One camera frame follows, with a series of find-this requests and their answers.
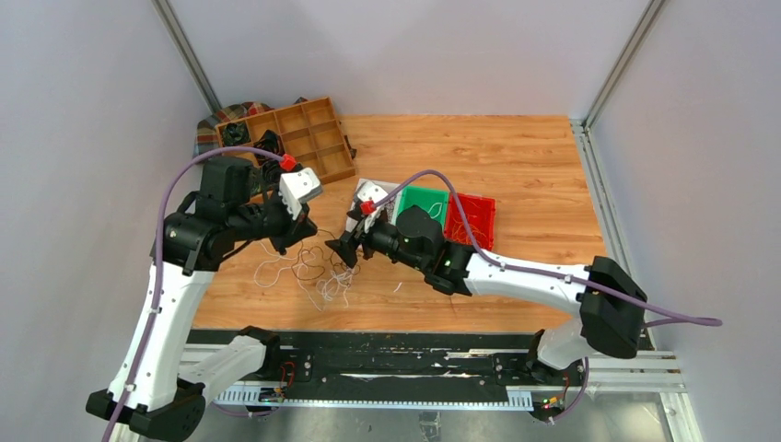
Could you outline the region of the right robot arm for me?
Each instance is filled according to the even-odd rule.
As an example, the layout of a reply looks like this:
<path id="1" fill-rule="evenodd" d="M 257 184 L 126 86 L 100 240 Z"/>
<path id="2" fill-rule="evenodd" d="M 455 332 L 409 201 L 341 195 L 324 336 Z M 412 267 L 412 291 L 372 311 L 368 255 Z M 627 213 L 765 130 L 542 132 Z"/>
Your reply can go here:
<path id="1" fill-rule="evenodd" d="M 571 315 L 564 325 L 535 335 L 526 368 L 538 383 L 551 383 L 584 357 L 637 354 L 647 295 L 611 258 L 597 256 L 589 265 L 510 259 L 445 238 L 442 226 L 418 206 L 402 211 L 395 223 L 366 215 L 326 245 L 349 268 L 379 253 L 420 272 L 446 295 L 504 296 Z"/>

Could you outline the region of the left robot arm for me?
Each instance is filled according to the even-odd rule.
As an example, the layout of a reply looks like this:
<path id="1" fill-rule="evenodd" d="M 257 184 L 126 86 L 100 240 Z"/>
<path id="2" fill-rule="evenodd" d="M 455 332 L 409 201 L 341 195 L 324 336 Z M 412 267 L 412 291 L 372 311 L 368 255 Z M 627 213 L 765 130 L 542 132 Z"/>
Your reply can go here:
<path id="1" fill-rule="evenodd" d="M 110 385 L 87 398 L 87 412 L 108 428 L 123 424 L 141 436 L 183 441 L 235 382 L 251 374 L 286 379 L 279 336 L 254 326 L 181 368 L 195 313 L 221 265 L 255 241 L 285 253 L 317 232 L 309 218 L 309 202 L 322 192 L 315 171 L 287 155 L 269 162 L 281 169 L 273 183 L 246 158 L 205 159 L 197 190 L 175 211 L 161 211 L 146 300 L 127 354 Z"/>

